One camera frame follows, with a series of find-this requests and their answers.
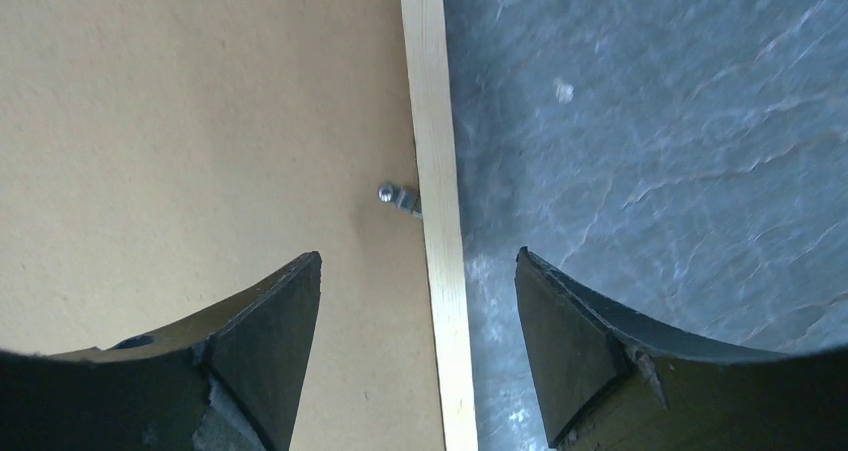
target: black metal jaw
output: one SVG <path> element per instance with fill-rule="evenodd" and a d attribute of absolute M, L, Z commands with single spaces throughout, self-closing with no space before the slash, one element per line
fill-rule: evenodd
<path fill-rule="evenodd" d="M 551 448 L 848 449 L 848 348 L 791 356 L 687 333 L 526 249 L 515 282 Z"/>
<path fill-rule="evenodd" d="M 241 293 L 105 351 L 0 352 L 2 448 L 288 449 L 320 274 L 318 253 L 304 254 Z"/>

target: metal screw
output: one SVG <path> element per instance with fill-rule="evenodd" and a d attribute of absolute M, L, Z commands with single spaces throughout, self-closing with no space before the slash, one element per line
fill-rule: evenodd
<path fill-rule="evenodd" d="M 395 187 L 392 183 L 383 183 L 380 185 L 380 188 L 377 190 L 377 196 L 380 197 L 380 201 L 384 203 L 390 203 L 392 198 L 395 197 Z"/>
<path fill-rule="evenodd" d="M 383 183 L 377 189 L 377 197 L 384 203 L 394 205 L 399 210 L 416 218 L 421 217 L 421 201 L 418 193 L 392 183 Z"/>

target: tan board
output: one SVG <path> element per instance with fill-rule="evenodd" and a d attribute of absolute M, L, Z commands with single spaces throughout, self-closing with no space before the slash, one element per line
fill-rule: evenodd
<path fill-rule="evenodd" d="M 0 0 L 0 346 L 176 320 L 302 251 L 292 449 L 443 449 L 400 0 Z"/>

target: stone texture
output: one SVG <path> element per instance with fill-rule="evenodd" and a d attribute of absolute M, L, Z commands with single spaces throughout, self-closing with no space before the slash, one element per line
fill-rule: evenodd
<path fill-rule="evenodd" d="M 520 246 L 641 312 L 848 342 L 848 0 L 445 0 L 481 449 L 546 449 Z"/>

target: cardboard surface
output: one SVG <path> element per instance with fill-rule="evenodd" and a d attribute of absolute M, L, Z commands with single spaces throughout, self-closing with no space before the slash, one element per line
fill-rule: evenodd
<path fill-rule="evenodd" d="M 375 197 L 415 181 L 399 0 L 0 0 L 0 36 L 0 347 L 108 347 L 314 249 L 292 449 L 443 447 L 421 222 Z"/>

